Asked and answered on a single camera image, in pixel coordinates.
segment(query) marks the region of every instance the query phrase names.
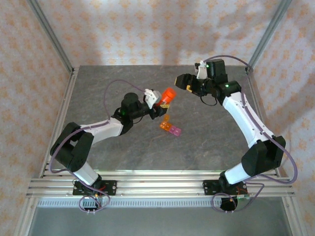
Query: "floral wallpaper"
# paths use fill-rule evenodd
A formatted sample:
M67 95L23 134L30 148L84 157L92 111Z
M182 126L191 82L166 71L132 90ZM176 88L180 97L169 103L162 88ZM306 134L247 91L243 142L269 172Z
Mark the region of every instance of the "floral wallpaper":
M247 61L280 0L39 0L73 66ZM226 59L227 64L237 63Z
M26 0L0 4L0 235L38 177L69 74Z
M310 235L315 232L315 4L292 1L255 67L259 105L283 135L299 174L294 188ZM293 176L289 160L283 169Z

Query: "gray stone surface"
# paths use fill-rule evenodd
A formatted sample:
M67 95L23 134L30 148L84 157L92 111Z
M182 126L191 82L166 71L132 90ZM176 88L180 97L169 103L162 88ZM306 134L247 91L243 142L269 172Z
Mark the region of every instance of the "gray stone surface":
M247 93L253 107L252 95L241 66L227 66L229 80L237 80ZM183 73L194 73L192 65L185 66L81 66L66 114L65 124L90 124L107 118L103 106L104 89L114 79L124 79L142 89L163 92L175 88L170 123L182 129L176 137L159 127L163 118L144 117L128 133L95 144L90 151L89 164L102 170L225 170L239 163L247 151L246 140L232 116L219 104L209 107L200 99L174 86ZM112 115L127 92L141 92L125 83L114 83L106 95ZM213 103L211 96L204 98Z

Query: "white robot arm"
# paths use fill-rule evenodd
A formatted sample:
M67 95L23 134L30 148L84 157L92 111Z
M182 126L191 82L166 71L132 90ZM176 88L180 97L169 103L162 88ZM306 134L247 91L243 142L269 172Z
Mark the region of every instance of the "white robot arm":
M85 184L100 189L102 179L87 163L88 154L93 144L110 137L120 136L128 132L133 126L133 120L149 115L151 119L160 117L167 112L167 107L158 105L162 99L160 92L146 89L143 102L139 101L135 93L127 93L110 120L104 120L94 124L77 125L71 122L66 125L60 136L50 150L53 155L61 142L74 131L86 127L72 136L56 155L56 160L74 173ZM94 194L89 188L80 185L85 193Z
M228 193L229 189L257 174L277 168L281 164L283 151L274 145L263 132L272 137L281 146L285 146L282 136L275 135L263 124L251 108L246 96L242 99L241 86L236 81L228 81L224 61L215 59L195 64L197 76L183 74L176 78L175 85L202 98L211 94L232 115L247 141L249 150L241 163L221 173L218 191ZM261 132L245 110L248 108Z

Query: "purple block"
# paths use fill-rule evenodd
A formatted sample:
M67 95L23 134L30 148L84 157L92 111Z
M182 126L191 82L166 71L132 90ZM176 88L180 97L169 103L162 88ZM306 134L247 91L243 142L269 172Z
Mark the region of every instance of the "purple block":
M170 132L171 134L174 134L174 132L175 132L176 129L177 129L177 127L172 125L171 129L169 130L169 132Z
M176 127L176 129L175 129L173 134L178 137L178 136L180 136L181 132L182 132L182 130L180 128Z

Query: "wire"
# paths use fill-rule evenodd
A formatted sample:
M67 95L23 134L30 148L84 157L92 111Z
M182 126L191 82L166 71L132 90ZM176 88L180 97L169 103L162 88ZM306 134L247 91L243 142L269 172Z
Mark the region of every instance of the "wire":
M215 104L207 104L207 103L205 103L205 102L203 101L203 99L202 99L202 96L200 97L200 100L201 100L201 102L202 102L203 104L206 104L207 106L211 106L211 107L217 105L217 103L218 103L217 98L215 98L215 100L216 100L216 103L215 103Z
M243 63L244 65L246 65L248 68L249 68L249 71L248 74L247 74L247 78L250 79L250 75L253 73L253 68L251 65L249 65L248 63L246 63L245 61L235 57L235 56L230 56L230 55L218 55L218 56L214 56L214 57L210 57L208 59L205 59L204 62L207 62L207 61L210 61L212 59L215 59L215 58L232 58L232 59L236 59L238 61L240 61L241 63ZM264 174L260 174L260 175L256 175L256 176L260 176L260 177L264 177L264 178L267 178L267 179L270 179L270 180L273 180L277 183L282 183L282 184L292 184L294 183L296 180L297 180L297 176L298 176L298 169L297 169L297 166L296 166L296 163L293 159L293 157L291 156L291 154L284 148L282 147L277 141L275 141L272 137L270 137L266 132L264 132L263 128L260 127L260 125L257 123L257 121L254 119L254 117L252 116L251 112L249 111L247 105L246 105L246 102L245 102L245 94L244 94L244 89L242 89L241 91L241 95L242 95L242 103L243 103L243 106L245 108L245 111L246 113L248 114L248 116L250 117L251 121L257 126L257 128L259 129L259 131L265 135L265 137L267 137L273 144L275 144L278 148L280 148L286 155L287 157L289 158L289 160L291 161L292 165L293 165L293 168L294 168L294 176L292 178L292 180L290 181L281 181L281 180L278 180L278 179L275 179L275 178L272 178L272 177L269 177L269 176L266 176ZM231 195L229 194L226 194L226 193L217 193L215 195L213 195L212 199L211 199L211 205L212 205L212 208L217 211L217 212L221 212L221 213L233 213L235 211L241 211L241 210L244 210L246 209L250 204L252 204L252 202L257 198L257 196L260 194L260 192L262 191L262 189L264 188L264 184L263 183L250 183L250 182L247 182L248 180L252 179L252 178L255 178L256 176L253 176L251 178L248 178L246 180L244 180L244 182L246 184L258 184L258 185L261 185L261 188L260 190L256 193L256 195L249 201L249 203L243 207L242 209L240 210L234 210L234 211L222 211L222 210L219 210L217 208L214 207L214 198L215 196L218 196L218 195L225 195L225 196L228 196L230 199L233 200L233 198L231 197Z
M137 123L139 123L139 122L142 120L142 118L143 118L143 114L142 114L142 117L140 118L140 120L139 120L139 121L137 121L136 123L133 123L133 124L137 124Z
M105 108L105 112L106 112L106 114L107 114L107 116L108 116L108 119L107 119L106 121L104 121L103 123L101 123L101 124L95 124L95 125L91 125L91 126L86 126L86 127L80 128L80 129L78 129L78 130L72 132L71 134L69 134L69 135L60 143L60 145L56 148L56 150L55 150L54 154L52 155L52 157L51 157L51 159L50 159L50 162L49 162L49 168L48 168L48 169L49 169L49 171L50 171L51 173L53 173L53 174L58 174L58 173L63 172L63 171L68 171L71 175L73 175L76 179L78 179L78 181L79 181L82 185L84 185L85 187L87 187L88 189L90 189L90 190L92 190L92 191L95 191L95 192L98 192L98 193L100 193L100 194L103 194L104 196L106 196L106 197L108 198L108 201L106 202L106 204L103 205L103 206L101 206L101 204L100 204L94 197L92 197L92 196L83 196L83 197L79 200L79 208L80 208L81 211L87 212L87 213L89 213L90 211L85 210L85 209L82 208L82 206L81 206L81 202L83 201L83 199L85 199L86 197L92 198L92 199L95 201L95 203L100 206L99 209L94 210L94 213L96 213L96 212L98 212L98 211L100 211L100 210L105 209L106 206L108 206L108 204L110 203L110 197L109 197L109 195L108 195L107 193L105 193L105 192L99 190L99 189L96 189L96 188L93 188L92 186L89 186L88 184L86 184L84 181L82 181L78 176L76 176L73 172L71 172L71 171L70 171L69 169L67 169L67 168L54 171L54 170L52 169L52 164L53 164L53 162L54 162L54 160L55 160L55 158L56 158L58 152L61 150L61 148L62 148L62 147L65 145L65 143L66 143L69 139L71 139L74 135L76 135L77 133L79 133L79 132L81 132L81 131L83 131L83 130L103 127L103 126L105 126L105 125L107 125L107 124L110 123L110 114L109 114L108 109L107 109L107 107L106 107L106 99L105 99L105 98L106 98L106 93L107 93L107 91L108 91L108 88L109 88L113 83L115 83L115 82L125 82L125 83L131 85L132 87L138 89L139 91L144 92L144 90L138 88L137 86L131 84L130 82L128 82L128 81L126 81L126 80L113 80L112 82L110 82L110 83L108 84L108 86L106 87L105 91L104 91L104 101L103 101L103 105L104 105L104 108Z
M104 190L106 188L106 185L103 186L102 188L100 188L100 190Z
M216 193L211 198L212 209L217 211L217 212L220 212L220 213L234 213L234 212L242 211L242 210L245 210L246 208L248 208L253 203L253 201L258 197L258 195L260 194L262 189L265 187L265 185L263 183L250 183L250 182L246 182L246 184L254 184L254 185L258 184L258 185L261 185L261 188L257 191L256 195L253 198L251 198L250 201L243 208L241 208L239 210L232 210L232 211L222 211L222 210L217 209L216 207L214 207L214 199L216 196L219 196L219 195L224 195L224 196L229 197L233 201L235 207L236 207L236 204L235 204L234 199L232 198L231 195L229 195L227 193Z

